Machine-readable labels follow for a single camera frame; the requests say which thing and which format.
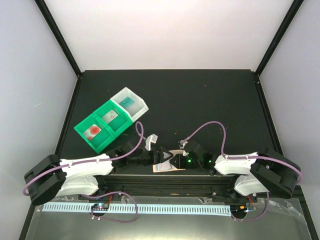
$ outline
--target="red object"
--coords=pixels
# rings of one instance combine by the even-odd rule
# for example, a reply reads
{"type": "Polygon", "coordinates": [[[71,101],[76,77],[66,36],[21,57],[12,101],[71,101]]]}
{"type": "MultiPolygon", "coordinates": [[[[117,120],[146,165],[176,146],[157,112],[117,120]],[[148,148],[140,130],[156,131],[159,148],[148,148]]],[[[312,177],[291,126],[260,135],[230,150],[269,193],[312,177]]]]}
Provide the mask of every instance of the red object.
{"type": "Polygon", "coordinates": [[[92,126],[90,127],[90,133],[92,135],[97,135],[100,132],[100,128],[98,126],[92,126]]]}

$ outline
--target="white plastic bin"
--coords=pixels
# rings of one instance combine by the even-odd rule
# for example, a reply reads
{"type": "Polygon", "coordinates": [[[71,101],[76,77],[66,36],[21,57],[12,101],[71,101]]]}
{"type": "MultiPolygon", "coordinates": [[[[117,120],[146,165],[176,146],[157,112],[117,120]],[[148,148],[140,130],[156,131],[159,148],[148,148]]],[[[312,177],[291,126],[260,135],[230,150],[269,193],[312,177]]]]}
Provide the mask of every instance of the white plastic bin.
{"type": "Polygon", "coordinates": [[[149,110],[145,101],[127,87],[114,95],[110,100],[122,108],[124,112],[128,113],[132,122],[135,122],[149,110]]]}

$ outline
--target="card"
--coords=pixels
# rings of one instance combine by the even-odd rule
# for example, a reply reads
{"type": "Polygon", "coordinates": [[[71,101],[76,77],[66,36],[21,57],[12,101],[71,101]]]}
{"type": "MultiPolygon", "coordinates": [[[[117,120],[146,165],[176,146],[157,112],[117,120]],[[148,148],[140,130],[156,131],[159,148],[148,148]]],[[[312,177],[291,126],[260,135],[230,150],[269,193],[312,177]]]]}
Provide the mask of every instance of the card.
{"type": "Polygon", "coordinates": [[[101,132],[101,128],[98,127],[96,124],[93,124],[83,133],[83,135],[85,136],[86,139],[91,141],[100,132],[101,132]]]}
{"type": "Polygon", "coordinates": [[[108,124],[116,117],[118,117],[118,113],[116,113],[114,110],[111,110],[106,115],[104,115],[102,119],[108,124]]]}

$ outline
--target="white wall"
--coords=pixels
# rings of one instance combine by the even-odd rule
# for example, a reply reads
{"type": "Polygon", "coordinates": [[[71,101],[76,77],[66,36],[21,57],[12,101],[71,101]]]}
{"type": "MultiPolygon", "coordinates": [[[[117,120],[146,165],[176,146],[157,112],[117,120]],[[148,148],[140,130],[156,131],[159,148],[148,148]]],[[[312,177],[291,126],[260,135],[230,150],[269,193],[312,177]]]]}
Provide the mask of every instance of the white wall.
{"type": "Polygon", "coordinates": [[[292,2],[46,0],[82,71],[255,71],[292,2]]]}
{"type": "Polygon", "coordinates": [[[0,235],[16,240],[30,206],[24,175],[55,151],[76,76],[33,0],[0,3],[0,235]]]}
{"type": "Polygon", "coordinates": [[[320,1],[306,0],[262,73],[285,155],[300,165],[320,235],[320,1]]]}

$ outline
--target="black frame edge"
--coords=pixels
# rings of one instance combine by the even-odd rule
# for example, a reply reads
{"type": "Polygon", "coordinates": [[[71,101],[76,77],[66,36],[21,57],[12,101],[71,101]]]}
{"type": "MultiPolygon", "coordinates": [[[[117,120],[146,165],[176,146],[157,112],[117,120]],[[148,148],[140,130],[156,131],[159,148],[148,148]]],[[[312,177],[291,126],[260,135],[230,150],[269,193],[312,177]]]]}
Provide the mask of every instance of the black frame edge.
{"type": "Polygon", "coordinates": [[[276,50],[278,44],[280,43],[282,37],[286,33],[288,27],[290,26],[292,20],[294,19],[296,13],[298,12],[298,10],[303,2],[304,2],[304,0],[293,0],[293,3],[291,4],[288,12],[286,13],[286,15],[280,25],[280,27],[276,31],[269,47],[267,48],[261,62],[259,63],[259,66],[257,67],[257,69],[255,71],[255,74],[258,77],[262,74],[263,70],[267,66],[270,58],[272,57],[274,51],[276,50]]]}
{"type": "Polygon", "coordinates": [[[76,63],[76,60],[74,56],[72,55],[64,37],[62,36],[62,33],[60,32],[58,25],[56,24],[54,17],[52,16],[51,12],[49,11],[49,8],[44,0],[34,0],[37,4],[38,8],[40,9],[46,23],[49,25],[53,35],[55,36],[55,39],[59,43],[65,57],[69,61],[75,75],[79,78],[82,73],[80,68],[78,67],[78,64],[76,63]]]}
{"type": "MultiPolygon", "coordinates": [[[[74,90],[73,90],[73,94],[72,94],[72,97],[71,97],[71,101],[70,101],[70,104],[69,104],[69,107],[68,107],[68,110],[67,110],[67,113],[66,113],[66,116],[65,116],[65,119],[64,119],[64,123],[63,123],[63,126],[62,126],[60,137],[59,137],[59,140],[58,140],[55,152],[54,152],[59,157],[60,157],[60,153],[61,153],[61,150],[62,150],[62,146],[63,146],[64,141],[65,141],[65,137],[66,137],[66,134],[67,134],[67,129],[68,129],[68,126],[69,126],[69,123],[70,123],[70,119],[71,119],[71,116],[72,116],[72,112],[74,111],[74,108],[75,108],[75,104],[76,104],[77,96],[78,96],[78,93],[79,93],[79,90],[80,90],[81,82],[82,82],[82,78],[79,77],[77,79],[77,81],[76,81],[76,84],[75,84],[75,87],[74,87],[74,90]]],[[[26,215],[26,218],[25,218],[25,221],[24,221],[21,233],[20,233],[19,240],[25,240],[26,239],[27,233],[28,233],[28,230],[29,230],[29,226],[31,224],[31,220],[32,220],[32,217],[34,215],[35,209],[36,209],[36,207],[34,205],[30,204],[29,211],[28,211],[28,213],[26,215]]]]}
{"type": "Polygon", "coordinates": [[[32,220],[32,217],[33,217],[34,212],[35,212],[35,209],[36,209],[36,207],[33,206],[32,204],[30,204],[28,213],[26,215],[26,218],[25,218],[25,221],[24,221],[21,233],[20,233],[19,240],[25,240],[26,239],[27,233],[28,233],[28,230],[29,230],[29,227],[30,227],[30,224],[31,224],[31,220],[32,220]]]}
{"type": "Polygon", "coordinates": [[[314,224],[314,221],[311,218],[311,214],[307,205],[307,202],[300,202],[301,208],[302,208],[302,212],[304,215],[304,219],[306,221],[306,225],[308,227],[310,236],[312,240],[319,240],[318,234],[317,234],[317,230],[314,224]]]}
{"type": "Polygon", "coordinates": [[[262,110],[263,110],[264,118],[265,118],[266,124],[268,126],[268,130],[269,130],[270,136],[271,136],[273,148],[274,148],[274,150],[276,152],[278,152],[281,155],[283,155],[284,153],[282,151],[282,148],[281,148],[281,145],[280,145],[280,141],[279,141],[279,138],[278,138],[278,135],[277,135],[277,131],[276,131],[274,122],[273,122],[272,117],[271,117],[271,113],[270,113],[270,110],[269,110],[269,107],[268,107],[266,96],[264,94],[264,90],[263,90],[263,88],[261,86],[261,81],[260,81],[258,76],[254,76],[254,83],[255,83],[256,91],[257,91],[258,96],[259,96],[259,100],[260,100],[261,107],[262,107],[262,110]]]}

